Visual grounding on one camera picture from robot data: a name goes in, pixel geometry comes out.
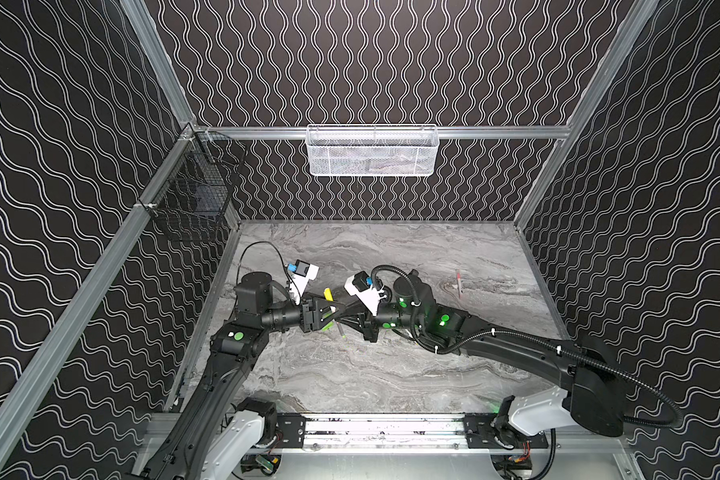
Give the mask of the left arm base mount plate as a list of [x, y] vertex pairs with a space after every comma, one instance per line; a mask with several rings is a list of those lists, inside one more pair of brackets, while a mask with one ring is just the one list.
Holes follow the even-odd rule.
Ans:
[[263, 436], [257, 444], [265, 449], [302, 448], [307, 419], [297, 413], [278, 413], [265, 419]]

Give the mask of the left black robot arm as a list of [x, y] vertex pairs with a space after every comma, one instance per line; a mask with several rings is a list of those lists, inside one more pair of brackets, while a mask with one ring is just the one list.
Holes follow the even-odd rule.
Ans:
[[296, 303], [265, 272], [244, 275], [235, 286], [237, 306], [230, 321], [212, 337], [210, 355], [190, 401], [161, 446], [138, 474], [126, 479], [227, 479], [256, 445], [276, 439], [277, 412], [272, 402], [248, 398], [222, 428], [236, 392], [269, 343], [270, 334], [299, 327], [319, 331], [348, 306], [305, 293]]

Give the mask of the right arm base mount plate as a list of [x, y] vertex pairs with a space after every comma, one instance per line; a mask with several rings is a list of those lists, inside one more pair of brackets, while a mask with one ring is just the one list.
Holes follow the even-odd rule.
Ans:
[[496, 413], [467, 414], [463, 417], [462, 423], [469, 449], [509, 451], [549, 447], [544, 433], [528, 436], [514, 429], [507, 421], [497, 420], [496, 417]]

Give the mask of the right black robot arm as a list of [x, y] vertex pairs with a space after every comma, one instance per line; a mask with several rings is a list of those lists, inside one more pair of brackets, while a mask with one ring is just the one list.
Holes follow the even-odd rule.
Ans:
[[580, 426], [605, 437], [622, 435], [624, 379], [611, 356], [596, 344], [579, 346], [505, 329], [434, 299], [417, 271], [391, 265], [361, 271], [344, 284], [351, 302], [346, 314], [364, 337], [376, 341], [381, 329], [402, 327], [418, 346], [435, 355], [484, 357], [536, 375], [550, 388], [526, 396], [509, 395], [491, 429], [506, 447], [543, 431]]

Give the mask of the yellow ended pen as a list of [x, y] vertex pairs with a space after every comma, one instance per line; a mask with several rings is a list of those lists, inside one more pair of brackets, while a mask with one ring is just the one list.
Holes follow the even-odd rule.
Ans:
[[344, 331], [344, 327], [343, 327], [342, 324], [341, 324], [341, 315], [340, 315], [340, 314], [337, 314], [337, 315], [335, 316], [335, 318], [334, 318], [334, 320], [333, 320], [333, 323], [334, 323], [335, 326], [337, 327], [337, 330], [338, 330], [338, 332], [339, 332], [340, 337], [343, 338], [343, 339], [346, 339], [346, 334], [345, 334], [345, 331]]

